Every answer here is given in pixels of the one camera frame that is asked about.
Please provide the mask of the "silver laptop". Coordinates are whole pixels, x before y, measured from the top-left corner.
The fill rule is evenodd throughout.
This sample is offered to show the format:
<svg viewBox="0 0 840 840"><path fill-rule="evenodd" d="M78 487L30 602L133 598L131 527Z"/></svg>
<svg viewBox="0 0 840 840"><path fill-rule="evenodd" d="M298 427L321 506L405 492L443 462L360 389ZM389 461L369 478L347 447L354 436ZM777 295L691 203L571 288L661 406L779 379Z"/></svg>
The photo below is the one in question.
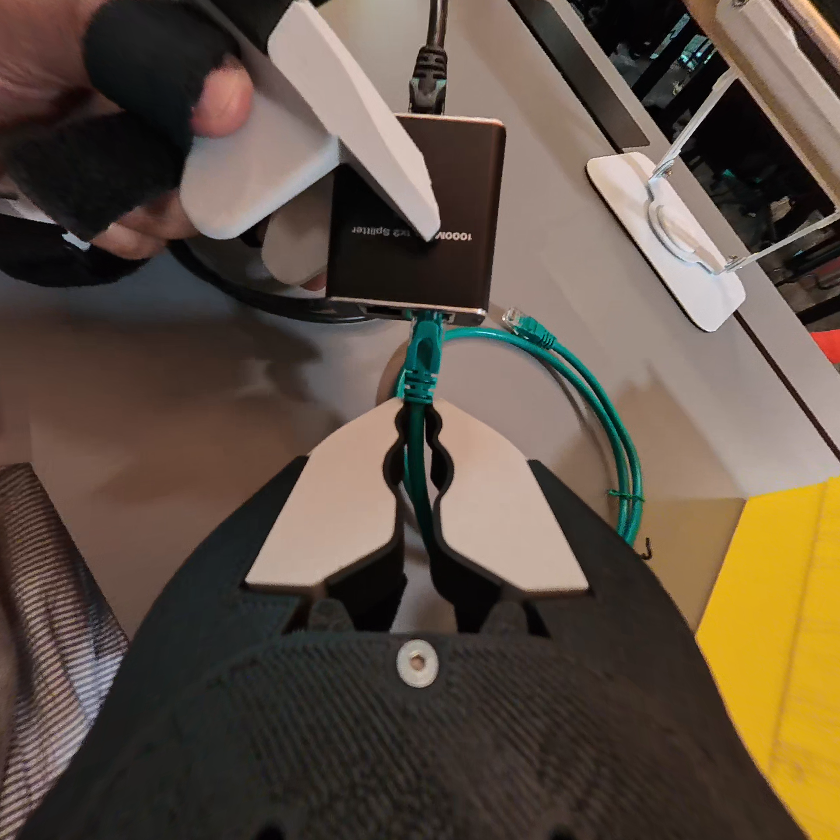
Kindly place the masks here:
<svg viewBox="0 0 840 840"><path fill-rule="evenodd" d="M838 37L810 2L718 2L718 45L819 186L838 204Z"/></svg>

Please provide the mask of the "black board with brown edge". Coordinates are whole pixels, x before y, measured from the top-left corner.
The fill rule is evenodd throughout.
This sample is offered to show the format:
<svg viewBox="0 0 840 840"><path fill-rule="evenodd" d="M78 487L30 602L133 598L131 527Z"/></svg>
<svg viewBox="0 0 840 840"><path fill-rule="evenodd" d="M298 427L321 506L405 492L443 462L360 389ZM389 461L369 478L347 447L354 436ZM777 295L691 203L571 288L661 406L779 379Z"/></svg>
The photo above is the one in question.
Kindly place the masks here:
<svg viewBox="0 0 840 840"><path fill-rule="evenodd" d="M838 58L838 1L686 1L690 15L728 58L744 66L761 50L788 56L800 51L835 70Z"/></svg>

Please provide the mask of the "person's left hand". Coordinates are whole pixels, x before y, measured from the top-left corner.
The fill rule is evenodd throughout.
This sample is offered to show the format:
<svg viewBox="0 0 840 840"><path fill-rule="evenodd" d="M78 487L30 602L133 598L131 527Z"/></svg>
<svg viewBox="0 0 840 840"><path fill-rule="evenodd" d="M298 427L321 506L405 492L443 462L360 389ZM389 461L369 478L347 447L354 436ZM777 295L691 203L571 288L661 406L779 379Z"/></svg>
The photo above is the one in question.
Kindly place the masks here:
<svg viewBox="0 0 840 840"><path fill-rule="evenodd" d="M107 2L2 1L2 128L58 119L75 100L91 95L82 41L95 13ZM227 53L205 75L201 97L190 111L192 130L221 138L247 120L254 86L239 59ZM134 208L90 245L126 260L150 259L172 241L197 230L177 192Z"/></svg>

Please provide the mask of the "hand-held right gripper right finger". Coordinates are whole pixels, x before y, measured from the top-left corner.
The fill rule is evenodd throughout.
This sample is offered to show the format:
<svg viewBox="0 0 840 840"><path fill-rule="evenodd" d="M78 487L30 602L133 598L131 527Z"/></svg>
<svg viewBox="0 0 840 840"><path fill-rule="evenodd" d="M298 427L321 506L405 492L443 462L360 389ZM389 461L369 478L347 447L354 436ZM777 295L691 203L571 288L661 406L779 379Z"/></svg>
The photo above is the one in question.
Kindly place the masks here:
<svg viewBox="0 0 840 840"><path fill-rule="evenodd" d="M588 581L524 454L440 400L427 420L433 502L431 568L448 601L543 599Z"/></svg>

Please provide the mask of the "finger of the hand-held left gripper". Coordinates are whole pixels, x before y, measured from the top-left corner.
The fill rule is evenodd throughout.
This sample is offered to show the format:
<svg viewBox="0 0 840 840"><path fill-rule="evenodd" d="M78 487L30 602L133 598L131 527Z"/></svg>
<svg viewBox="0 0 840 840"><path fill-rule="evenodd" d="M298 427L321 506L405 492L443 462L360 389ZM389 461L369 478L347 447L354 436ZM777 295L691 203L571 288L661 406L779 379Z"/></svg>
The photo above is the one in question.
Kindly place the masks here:
<svg viewBox="0 0 840 840"><path fill-rule="evenodd" d="M310 2L292 2L268 37L268 58L419 236L441 227L423 153Z"/></svg>
<svg viewBox="0 0 840 840"><path fill-rule="evenodd" d="M325 289L332 200L333 184L313 184L272 214L261 257L281 285Z"/></svg>

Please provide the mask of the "black network splitter box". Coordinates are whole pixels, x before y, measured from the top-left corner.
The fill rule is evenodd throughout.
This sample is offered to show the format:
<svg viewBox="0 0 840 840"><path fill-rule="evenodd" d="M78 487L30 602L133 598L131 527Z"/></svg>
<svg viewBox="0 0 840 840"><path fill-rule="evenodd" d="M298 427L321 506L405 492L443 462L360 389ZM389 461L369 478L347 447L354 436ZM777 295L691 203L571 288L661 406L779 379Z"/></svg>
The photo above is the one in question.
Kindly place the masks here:
<svg viewBox="0 0 840 840"><path fill-rule="evenodd" d="M423 153L440 213L432 240L419 237L348 165L338 169L326 298L368 318L442 312L480 326L490 305L507 132L495 119L399 114Z"/></svg>

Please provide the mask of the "yellow plastic bin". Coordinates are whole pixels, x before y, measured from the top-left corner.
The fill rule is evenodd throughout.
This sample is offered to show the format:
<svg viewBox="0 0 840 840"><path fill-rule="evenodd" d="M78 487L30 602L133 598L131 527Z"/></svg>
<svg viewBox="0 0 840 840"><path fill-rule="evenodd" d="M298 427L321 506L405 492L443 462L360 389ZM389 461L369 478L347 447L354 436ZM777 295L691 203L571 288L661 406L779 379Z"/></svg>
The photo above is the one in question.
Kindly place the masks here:
<svg viewBox="0 0 840 840"><path fill-rule="evenodd" d="M839 838L839 478L747 501L697 642L810 838Z"/></svg>

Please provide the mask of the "black desk mat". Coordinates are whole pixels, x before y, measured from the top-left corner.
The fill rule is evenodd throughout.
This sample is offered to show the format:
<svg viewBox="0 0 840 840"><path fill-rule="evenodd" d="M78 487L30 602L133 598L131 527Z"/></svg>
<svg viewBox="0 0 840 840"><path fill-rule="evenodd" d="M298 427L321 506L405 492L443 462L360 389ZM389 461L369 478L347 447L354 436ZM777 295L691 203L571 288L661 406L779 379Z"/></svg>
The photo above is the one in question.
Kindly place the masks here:
<svg viewBox="0 0 840 840"><path fill-rule="evenodd" d="M548 1L510 1L521 21L615 152L649 141L572 27Z"/></svg>

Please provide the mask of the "grey striped cloth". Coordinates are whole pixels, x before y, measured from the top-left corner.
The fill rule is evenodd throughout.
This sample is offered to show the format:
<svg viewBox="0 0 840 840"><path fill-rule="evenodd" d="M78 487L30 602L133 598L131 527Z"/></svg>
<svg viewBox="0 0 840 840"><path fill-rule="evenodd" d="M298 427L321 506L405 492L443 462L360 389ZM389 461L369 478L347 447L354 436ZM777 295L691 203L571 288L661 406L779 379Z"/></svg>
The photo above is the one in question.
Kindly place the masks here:
<svg viewBox="0 0 840 840"><path fill-rule="evenodd" d="M98 718L128 639L32 467L1 470L1 838Z"/></svg>

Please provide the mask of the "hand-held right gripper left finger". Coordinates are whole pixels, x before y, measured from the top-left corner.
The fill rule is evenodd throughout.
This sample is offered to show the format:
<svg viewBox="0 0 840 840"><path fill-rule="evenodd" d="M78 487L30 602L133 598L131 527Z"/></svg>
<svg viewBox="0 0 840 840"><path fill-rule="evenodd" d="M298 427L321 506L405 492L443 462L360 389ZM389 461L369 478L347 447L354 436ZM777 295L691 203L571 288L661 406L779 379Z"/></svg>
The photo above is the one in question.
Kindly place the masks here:
<svg viewBox="0 0 840 840"><path fill-rule="evenodd" d="M402 451L403 407L392 398L310 452L245 577L249 588L324 592L401 541L400 479L389 476L385 462Z"/></svg>

